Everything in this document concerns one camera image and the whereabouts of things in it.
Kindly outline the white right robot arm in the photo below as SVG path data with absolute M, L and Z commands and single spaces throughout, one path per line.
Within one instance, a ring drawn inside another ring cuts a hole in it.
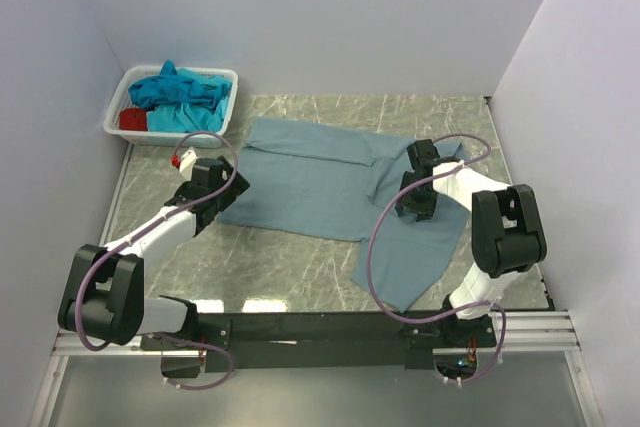
M 473 264 L 443 302 L 455 311 L 441 318 L 439 334 L 445 344 L 460 346 L 483 331 L 491 305 L 521 273 L 543 260 L 547 244 L 533 189 L 509 185 L 466 167 L 455 156 L 443 157 L 430 139 L 409 145 L 411 169 L 401 189 L 436 175 L 438 178 L 406 193 L 396 202 L 399 215 L 410 213 L 418 222 L 431 220 L 446 200 L 471 215 Z

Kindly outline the grey-blue t shirt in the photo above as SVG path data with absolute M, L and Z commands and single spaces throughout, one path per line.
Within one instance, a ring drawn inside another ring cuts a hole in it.
M 469 219 L 446 200 L 431 220 L 382 211 L 411 166 L 411 138 L 270 117 L 239 155 L 250 188 L 219 222 L 361 245 L 354 283 L 406 311 L 444 274 Z

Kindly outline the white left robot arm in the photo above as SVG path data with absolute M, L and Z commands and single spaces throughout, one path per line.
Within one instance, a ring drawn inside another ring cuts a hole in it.
M 158 213 L 130 234 L 104 246 L 86 244 L 74 254 L 57 314 L 58 326 L 80 337 L 100 339 L 90 350 L 124 345 L 143 333 L 153 309 L 171 310 L 159 330 L 176 348 L 193 346 L 200 335 L 195 305 L 174 298 L 145 299 L 145 268 L 198 236 L 250 188 L 229 161 L 198 158 Z

